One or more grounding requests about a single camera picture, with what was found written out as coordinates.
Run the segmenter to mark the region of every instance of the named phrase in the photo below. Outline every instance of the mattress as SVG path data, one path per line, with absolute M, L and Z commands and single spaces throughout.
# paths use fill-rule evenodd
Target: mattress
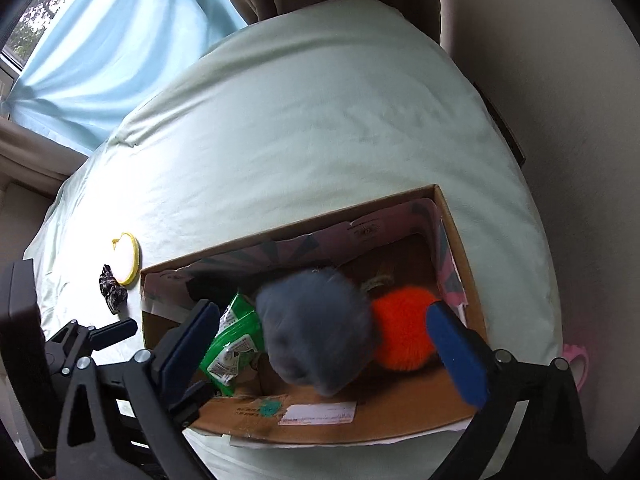
M 426 184 L 449 203 L 492 348 L 547 364 L 561 351 L 558 292 L 516 161 L 447 54 L 373 0 L 240 30 L 129 114 L 64 183 L 25 252 L 43 329 L 115 320 L 98 276 L 121 232 L 136 235 L 148 267 Z M 137 282 L 122 315 L 140 320 Z M 141 347 L 138 334 L 95 359 Z M 245 449 L 186 434 L 220 479 L 426 478 L 460 436 Z

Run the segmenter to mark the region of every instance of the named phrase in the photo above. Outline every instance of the green plastic bag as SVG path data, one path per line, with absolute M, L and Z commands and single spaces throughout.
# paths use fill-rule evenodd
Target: green plastic bag
M 231 396 L 235 378 L 260 352 L 264 352 L 260 318 L 247 298 L 236 294 L 220 317 L 218 333 L 200 370 L 224 395 Z

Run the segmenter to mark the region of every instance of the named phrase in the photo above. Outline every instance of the silver bolt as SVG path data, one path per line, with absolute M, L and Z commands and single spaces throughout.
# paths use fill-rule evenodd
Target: silver bolt
M 79 370 L 84 370 L 90 364 L 91 364 L 91 359 L 89 357 L 81 357 L 78 359 L 76 366 L 78 367 Z
M 494 353 L 494 356 L 495 356 L 495 360 L 502 364 L 510 363 L 511 359 L 513 359 L 513 356 L 509 352 L 503 349 L 496 350 Z
M 149 361 L 150 357 L 151 357 L 151 352 L 146 348 L 143 348 L 142 350 L 138 350 L 133 355 L 133 360 L 137 363 L 145 363 L 146 361 Z
M 566 359 L 563 359 L 561 357 L 556 357 L 554 360 L 554 366 L 558 369 L 558 370 L 562 370 L 563 372 L 569 369 L 569 363 L 566 361 Z

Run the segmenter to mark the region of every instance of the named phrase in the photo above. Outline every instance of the orange pom-pom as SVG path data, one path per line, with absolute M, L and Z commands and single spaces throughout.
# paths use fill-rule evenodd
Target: orange pom-pom
M 437 298 L 419 286 L 406 286 L 372 302 L 382 336 L 376 361 L 389 370 L 417 370 L 435 352 L 425 324 Z

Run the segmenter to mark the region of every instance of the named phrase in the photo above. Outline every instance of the foliage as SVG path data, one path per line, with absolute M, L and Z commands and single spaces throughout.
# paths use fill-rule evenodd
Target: foliage
M 6 43 L 22 65 L 27 62 L 44 31 L 64 3 L 65 0 L 33 0 L 24 11 Z

